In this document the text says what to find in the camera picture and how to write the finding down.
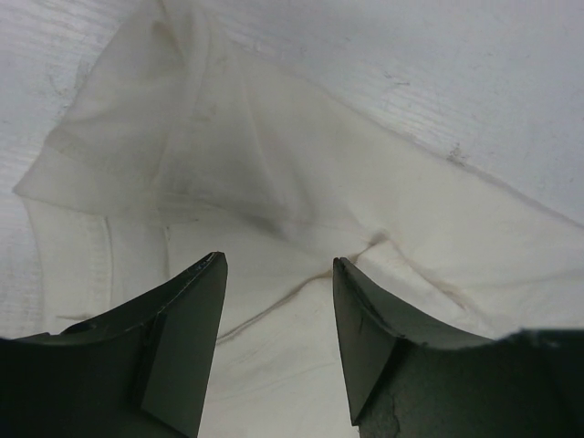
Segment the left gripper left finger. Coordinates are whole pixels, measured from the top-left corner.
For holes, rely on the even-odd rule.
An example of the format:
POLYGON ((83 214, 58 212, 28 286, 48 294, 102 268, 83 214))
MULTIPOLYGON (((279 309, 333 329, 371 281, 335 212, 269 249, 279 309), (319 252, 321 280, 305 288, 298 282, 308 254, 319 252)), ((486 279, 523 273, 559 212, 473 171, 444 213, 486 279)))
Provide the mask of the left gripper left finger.
POLYGON ((4 437, 194 437, 224 305, 213 252, 116 308, 1 342, 4 437))

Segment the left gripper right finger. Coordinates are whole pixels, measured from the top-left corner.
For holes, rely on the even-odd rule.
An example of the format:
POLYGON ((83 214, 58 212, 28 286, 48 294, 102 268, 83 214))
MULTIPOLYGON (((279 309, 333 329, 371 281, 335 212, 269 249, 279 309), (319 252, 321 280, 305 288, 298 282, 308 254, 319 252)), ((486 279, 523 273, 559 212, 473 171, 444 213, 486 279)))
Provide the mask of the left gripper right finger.
POLYGON ((362 437, 580 437, 583 334, 452 327, 333 263, 351 423, 362 437))

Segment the cream white t-shirt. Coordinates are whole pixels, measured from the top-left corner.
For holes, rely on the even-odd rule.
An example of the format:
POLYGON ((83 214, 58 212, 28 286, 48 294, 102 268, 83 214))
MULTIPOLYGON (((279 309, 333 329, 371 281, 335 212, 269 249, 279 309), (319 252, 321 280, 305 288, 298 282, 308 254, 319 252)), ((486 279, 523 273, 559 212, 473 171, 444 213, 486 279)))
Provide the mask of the cream white t-shirt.
POLYGON ((332 261, 488 338, 583 325, 583 231, 247 55, 195 1, 121 26, 16 186, 47 306, 229 268, 203 437, 354 437, 332 261))

